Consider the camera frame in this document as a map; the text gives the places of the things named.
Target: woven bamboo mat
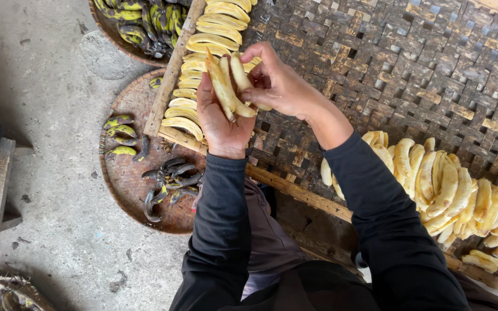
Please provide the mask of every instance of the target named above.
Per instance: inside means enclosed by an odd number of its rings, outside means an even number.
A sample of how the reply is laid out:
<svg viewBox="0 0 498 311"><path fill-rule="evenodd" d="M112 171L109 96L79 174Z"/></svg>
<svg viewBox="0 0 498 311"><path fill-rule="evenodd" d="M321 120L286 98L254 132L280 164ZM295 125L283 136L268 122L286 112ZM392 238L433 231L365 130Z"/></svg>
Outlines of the woven bamboo mat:
<svg viewBox="0 0 498 311"><path fill-rule="evenodd" d="M107 113L107 118L117 115L131 115L135 122L130 124L138 137L143 134L143 127L149 115L149 106L156 96L156 89L149 86L152 78L163 76L165 69L151 71L130 83L114 100ZM184 196L175 206L168 206L170 195L153 209L161 221L152 223L143 214L144 201L149 190L156 188L154 180L142 180L141 175L150 169L158 168L162 162L173 157L183 157L190 163L195 163L198 170L205 167L205 157L202 154L177 145L171 154L163 151L162 137L149 138L149 154L142 162L132 162L128 155L117 155L105 160L105 152L118 146L106 141L106 131L101 131L99 159L105 184L116 203L137 222L168 234L191 234L193 231L194 213L191 203L194 198ZM141 146L133 147L137 151Z"/></svg>
<svg viewBox="0 0 498 311"><path fill-rule="evenodd" d="M361 134L382 130L455 153L498 181L498 13L468 1L267 0L244 48L270 41ZM260 111L251 161L336 202L304 121Z"/></svg>

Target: peeled banana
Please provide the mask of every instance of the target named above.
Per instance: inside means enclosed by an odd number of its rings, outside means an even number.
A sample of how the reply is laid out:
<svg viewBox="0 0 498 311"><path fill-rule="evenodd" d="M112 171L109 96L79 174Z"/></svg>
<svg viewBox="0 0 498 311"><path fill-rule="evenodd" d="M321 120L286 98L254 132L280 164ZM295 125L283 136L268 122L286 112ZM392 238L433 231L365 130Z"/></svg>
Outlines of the peeled banana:
<svg viewBox="0 0 498 311"><path fill-rule="evenodd" d="M193 136L195 136L197 141L200 142L201 140L203 140L203 132L201 131L199 126L197 126L197 124L195 122L193 122L192 120L190 120L188 118L184 118L184 117L166 118L166 119L163 119L161 125L162 126L173 126L173 127L184 128L184 129L190 131L190 133L193 134Z"/></svg>
<svg viewBox="0 0 498 311"><path fill-rule="evenodd" d="M114 156L118 155L118 154L129 154L131 156L132 155L134 156L135 150L132 147L127 147L125 145L119 145L115 149L107 151L107 153L105 153L105 159L106 160L113 159Z"/></svg>
<svg viewBox="0 0 498 311"><path fill-rule="evenodd" d="M247 13L245 13L242 8L238 7L235 4L227 2L215 2L213 4L207 5L207 7L205 8L205 14L212 13L227 14L239 19L244 23L249 23L251 21L249 15L247 15Z"/></svg>
<svg viewBox="0 0 498 311"><path fill-rule="evenodd" d="M177 88L173 91L176 97L187 97L197 100L197 95L195 94L195 89L193 88Z"/></svg>
<svg viewBox="0 0 498 311"><path fill-rule="evenodd" d="M164 112L165 118L173 118L173 117L185 117L197 124L197 126L201 126L199 122L199 117L197 117L197 111L192 108L187 107L170 107Z"/></svg>
<svg viewBox="0 0 498 311"><path fill-rule="evenodd" d="M241 45L241 34L231 26L202 22L196 23L196 28L202 33L216 34L233 40L238 45Z"/></svg>
<svg viewBox="0 0 498 311"><path fill-rule="evenodd" d="M247 29L247 23L224 14L204 14L199 17L197 21L230 26L237 31L244 31Z"/></svg>
<svg viewBox="0 0 498 311"><path fill-rule="evenodd" d="M189 44L210 42L217 45L221 45L228 50L237 51L239 50L239 44L232 40L226 39L216 34L211 33L197 33L190 37L188 40Z"/></svg>
<svg viewBox="0 0 498 311"><path fill-rule="evenodd" d="M168 103L168 107L187 107L197 110L197 102L188 98L178 97Z"/></svg>

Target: yellow banana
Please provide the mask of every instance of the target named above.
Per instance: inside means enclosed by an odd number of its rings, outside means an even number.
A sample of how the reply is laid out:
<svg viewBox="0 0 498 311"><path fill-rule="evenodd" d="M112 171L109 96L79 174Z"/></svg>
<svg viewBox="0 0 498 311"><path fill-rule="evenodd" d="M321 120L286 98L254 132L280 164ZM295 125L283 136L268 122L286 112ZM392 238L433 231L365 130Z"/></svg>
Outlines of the yellow banana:
<svg viewBox="0 0 498 311"><path fill-rule="evenodd" d="M203 53L205 48L209 48L212 54L216 56L222 56L224 54L230 55L230 51L225 47L214 44L214 43L194 43L194 44L186 44L185 47L193 52Z"/></svg>
<svg viewBox="0 0 498 311"><path fill-rule="evenodd" d="M103 124L103 130L108 130L109 128L121 124L130 124L133 123L134 119L131 116L120 115L116 117L112 117L108 119L105 124Z"/></svg>
<svg viewBox="0 0 498 311"><path fill-rule="evenodd" d="M156 77L155 79L149 81L149 86L151 88L159 88L163 83L163 77Z"/></svg>
<svg viewBox="0 0 498 311"><path fill-rule="evenodd" d="M109 9L103 0L95 0L95 6L103 13L103 15L110 19L117 20L133 20L142 18L142 11L127 11L118 9Z"/></svg>
<svg viewBox="0 0 498 311"><path fill-rule="evenodd" d="M197 100L197 95L195 94L196 89L194 88L177 88L172 92L176 97L187 97Z"/></svg>
<svg viewBox="0 0 498 311"><path fill-rule="evenodd" d="M113 159L114 156L118 155L118 154L129 154L131 156L132 155L135 156L135 150L132 147L127 147L125 145L119 145L115 149L107 151L107 153L105 153L105 159L106 160Z"/></svg>
<svg viewBox="0 0 498 311"><path fill-rule="evenodd" d="M201 126L199 123L199 117L197 116L197 111L192 108L187 107L171 107L164 112L165 118L173 118L173 117L185 117L197 124L197 126Z"/></svg>
<svg viewBox="0 0 498 311"><path fill-rule="evenodd" d="M213 3L217 3L220 1L237 4L242 9L244 9L247 13L249 13L251 11L251 1L249 1L249 0L206 0L207 5L211 5Z"/></svg>
<svg viewBox="0 0 498 311"><path fill-rule="evenodd" d="M182 73L182 75L180 76L180 81L190 80L190 79L201 80L202 75L203 75L202 71L188 70L188 71Z"/></svg>
<svg viewBox="0 0 498 311"><path fill-rule="evenodd" d="M197 102L189 98L178 97L168 103L168 107L187 107L197 110Z"/></svg>
<svg viewBox="0 0 498 311"><path fill-rule="evenodd" d="M247 29L247 23L224 14L204 14L197 21L230 26L237 31Z"/></svg>
<svg viewBox="0 0 498 311"><path fill-rule="evenodd" d="M137 138L138 135L135 133L134 129L130 126L126 126L124 124L113 126L107 130L107 135L114 137L118 133L123 133L133 138Z"/></svg>
<svg viewBox="0 0 498 311"><path fill-rule="evenodd" d="M215 2L211 5L207 5L207 7L205 8L205 14L212 13L231 15L232 17L235 17L244 23L248 23L251 21L249 15L247 15L247 13L245 13L242 8L238 7L235 4L227 2Z"/></svg>
<svg viewBox="0 0 498 311"><path fill-rule="evenodd" d="M241 34L230 26L201 22L200 20L197 21L196 25L197 30L202 33L221 35L241 45Z"/></svg>
<svg viewBox="0 0 498 311"><path fill-rule="evenodd" d="M189 79L178 82L178 88L198 88L201 80L199 79Z"/></svg>
<svg viewBox="0 0 498 311"><path fill-rule="evenodd" d="M190 60L182 64L183 73L186 71L193 71L193 70L206 71L205 62L200 60Z"/></svg>
<svg viewBox="0 0 498 311"><path fill-rule="evenodd" d="M197 126L197 124L195 122L193 122L192 120L190 120L188 118L184 118L184 117L166 118L166 119L163 119L161 125L162 126L173 126L173 127L184 128L184 129L190 131L190 133L193 134L193 136L195 136L197 141L200 142L201 140L203 140L203 132L201 131L199 126Z"/></svg>
<svg viewBox="0 0 498 311"><path fill-rule="evenodd" d="M190 37L190 39L188 40L189 44L203 43L203 42L210 42L210 43L218 44L218 45L221 45L221 46L225 47L226 49L229 49L232 51L239 50L238 43L235 43L232 40L226 39L226 38L221 37L221 36L216 35L216 34L197 33L197 34L192 35Z"/></svg>

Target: black sleeve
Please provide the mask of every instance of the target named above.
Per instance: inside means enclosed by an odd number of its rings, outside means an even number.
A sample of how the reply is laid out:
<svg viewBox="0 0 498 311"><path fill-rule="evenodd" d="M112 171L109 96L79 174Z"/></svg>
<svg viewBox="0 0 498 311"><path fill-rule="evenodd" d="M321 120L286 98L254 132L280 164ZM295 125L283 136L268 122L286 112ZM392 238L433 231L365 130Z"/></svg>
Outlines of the black sleeve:
<svg viewBox="0 0 498 311"><path fill-rule="evenodd" d="M170 310L235 306L248 278L251 228L244 195L247 159L207 153L203 193L184 256L184 281Z"/></svg>
<svg viewBox="0 0 498 311"><path fill-rule="evenodd" d="M353 212L360 250L383 310L469 310L415 203L355 131L324 152Z"/></svg>

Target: banana bunch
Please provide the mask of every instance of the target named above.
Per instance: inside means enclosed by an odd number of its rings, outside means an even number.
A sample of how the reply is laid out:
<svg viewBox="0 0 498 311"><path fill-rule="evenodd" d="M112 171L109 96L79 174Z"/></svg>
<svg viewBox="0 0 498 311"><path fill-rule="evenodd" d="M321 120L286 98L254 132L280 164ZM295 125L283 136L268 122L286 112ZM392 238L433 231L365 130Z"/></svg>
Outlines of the banana bunch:
<svg viewBox="0 0 498 311"><path fill-rule="evenodd" d="M435 151L434 138L426 139L424 145L403 138L388 147L387 133L373 131L364 134L363 140L414 200L421 222L431 236L439 235L437 242L443 251L456 238L476 235L486 237L484 245L496 247L492 254L498 256L498 185L471 178L455 154ZM321 174L322 182L335 188L335 177L325 159ZM344 200L341 188L335 190ZM491 273L498 268L498 258L477 250L462 259Z"/></svg>
<svg viewBox="0 0 498 311"><path fill-rule="evenodd" d="M107 130L107 138L110 141L120 144L105 153L105 159L113 159L120 154L133 155L132 161L141 162L149 153L149 139L144 134L141 138L135 133L135 130L127 124L134 123L132 116L120 115L108 119L103 124L103 129ZM138 145L141 142L141 150L139 153L132 146Z"/></svg>
<svg viewBox="0 0 498 311"><path fill-rule="evenodd" d="M94 0L109 19L117 21L121 38L159 59L171 55L188 15L191 1L170 0Z"/></svg>

